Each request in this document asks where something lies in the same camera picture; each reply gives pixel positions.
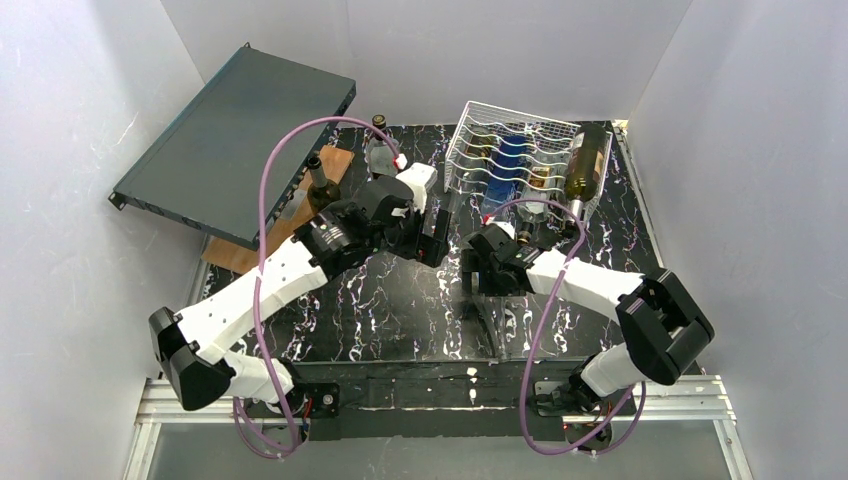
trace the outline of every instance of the dish rack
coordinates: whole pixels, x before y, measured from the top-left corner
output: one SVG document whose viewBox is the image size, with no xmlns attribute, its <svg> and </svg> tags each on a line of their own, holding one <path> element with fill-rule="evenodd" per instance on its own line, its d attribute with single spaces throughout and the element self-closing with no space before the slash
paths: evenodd
<svg viewBox="0 0 848 480">
<path fill-rule="evenodd" d="M 562 190 L 568 161 L 571 156 L 571 139 L 580 125 L 540 117 L 529 113 L 517 112 L 506 108 L 479 102 L 468 102 L 462 111 L 456 131 L 445 155 L 444 191 L 452 192 L 452 213 L 457 214 L 470 195 L 486 196 L 490 179 L 499 179 L 493 173 L 499 165 L 492 158 L 495 154 L 504 155 L 504 149 L 513 149 L 517 143 L 507 138 L 523 137 L 522 153 L 506 153 L 507 157 L 517 158 L 518 164 L 506 170 L 517 171 L 510 198 L 515 198 L 527 189 L 546 192 L 550 198 L 557 199 L 556 192 Z M 604 151 L 603 174 L 600 178 L 598 193 L 584 207 L 583 220 L 588 221 L 600 203 L 609 163 L 612 134 L 607 132 Z M 539 181 L 539 175 L 532 169 L 550 167 L 548 180 Z M 561 220 L 556 213 L 550 216 Z"/>
</svg>

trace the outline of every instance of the wooden board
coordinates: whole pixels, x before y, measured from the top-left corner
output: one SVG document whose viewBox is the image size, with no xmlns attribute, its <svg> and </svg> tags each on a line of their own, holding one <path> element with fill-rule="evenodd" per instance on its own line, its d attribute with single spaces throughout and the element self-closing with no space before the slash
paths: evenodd
<svg viewBox="0 0 848 480">
<path fill-rule="evenodd" d="M 324 172 L 327 174 L 327 178 L 336 183 L 341 182 L 347 168 L 353 161 L 353 152 L 330 146 L 322 148 L 319 156 L 324 163 Z M 310 185 L 312 185 L 312 176 L 306 175 L 298 188 L 306 190 Z M 309 202 L 304 198 L 291 219 L 277 220 L 271 227 L 271 231 L 268 232 L 268 255 L 278 249 L 292 235 L 295 228 L 303 225 L 310 218 L 312 218 L 312 209 L 309 207 Z M 243 275 L 256 266 L 259 261 L 259 254 L 226 240 L 213 238 L 209 242 L 209 246 L 206 247 L 206 251 L 203 252 L 202 258 L 212 265 Z"/>
</svg>

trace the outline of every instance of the white backdrop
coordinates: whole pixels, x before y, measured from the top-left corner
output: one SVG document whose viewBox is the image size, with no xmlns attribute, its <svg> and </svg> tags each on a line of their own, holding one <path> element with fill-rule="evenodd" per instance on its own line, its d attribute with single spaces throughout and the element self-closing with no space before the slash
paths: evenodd
<svg viewBox="0 0 848 480">
<path fill-rule="evenodd" d="M 628 118 L 691 0 L 162 0 L 204 80 L 253 47 L 351 77 L 350 114 L 456 123 L 468 100 Z"/>
<path fill-rule="evenodd" d="M 848 478 L 848 4 L 695 0 L 630 123 L 757 478 Z"/>
<path fill-rule="evenodd" d="M 202 82 L 157 0 L 0 12 L 0 478 L 119 478 L 201 238 L 106 197 Z"/>
</svg>

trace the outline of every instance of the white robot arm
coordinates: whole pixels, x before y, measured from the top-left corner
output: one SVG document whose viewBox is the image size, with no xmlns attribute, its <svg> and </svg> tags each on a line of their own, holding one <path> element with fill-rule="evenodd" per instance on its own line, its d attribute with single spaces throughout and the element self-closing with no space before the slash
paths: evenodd
<svg viewBox="0 0 848 480">
<path fill-rule="evenodd" d="M 331 204 L 295 230 L 265 261 L 262 320 L 383 249 L 438 266 L 447 253 L 450 214 L 440 210 L 433 236 L 422 233 L 427 192 L 436 175 L 433 167 L 414 163 L 397 177 L 367 183 L 354 199 Z M 156 359 L 186 410 L 203 408 L 223 395 L 279 401 L 262 359 L 231 350 L 254 328 L 258 275 L 254 267 L 200 303 L 176 313 L 162 308 L 150 317 Z M 288 393 L 294 387 L 291 373 L 279 361 L 272 362 Z"/>
<path fill-rule="evenodd" d="M 471 248 L 461 259 L 466 293 L 549 295 L 565 255 L 519 245 L 509 230 L 491 223 L 468 239 Z M 618 272 L 573 259 L 555 295 L 614 320 L 624 337 L 624 343 L 589 357 L 571 373 L 568 386 L 548 399 L 561 410 L 591 411 L 603 397 L 648 379 L 671 385 L 715 336 L 677 277 L 662 268 Z"/>
</svg>

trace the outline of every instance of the black marble surface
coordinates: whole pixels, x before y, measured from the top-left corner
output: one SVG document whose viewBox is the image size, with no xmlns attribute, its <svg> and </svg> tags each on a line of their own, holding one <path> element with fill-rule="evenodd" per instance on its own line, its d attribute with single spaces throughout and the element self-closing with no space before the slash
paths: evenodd
<svg viewBox="0 0 848 480">
<path fill-rule="evenodd" d="M 390 127 L 408 158 L 443 171 L 454 126 Z M 337 129 L 331 144 L 355 153 L 341 182 L 351 196 L 368 181 L 367 137 L 359 128 Z M 431 211 L 447 206 L 441 178 L 431 193 Z M 459 212 L 461 228 L 451 236 L 450 254 L 438 269 L 398 259 L 388 253 L 371 257 L 323 288 L 302 296 L 270 318 L 269 347 L 277 357 L 293 361 L 460 360 L 526 357 L 546 297 L 507 302 L 505 355 L 493 351 L 485 324 L 463 298 L 459 278 L 459 240 L 480 225 L 474 197 Z M 591 218 L 587 245 L 579 257 L 624 271 L 658 266 L 639 210 L 627 166 L 618 145 L 607 169 L 605 190 Z M 215 293 L 236 278 L 212 267 L 206 292 Z M 596 312 L 560 301 L 541 341 L 540 357 L 574 357 L 596 353 L 621 342 L 618 326 Z M 243 351 L 258 355 L 255 339 L 246 337 Z"/>
</svg>

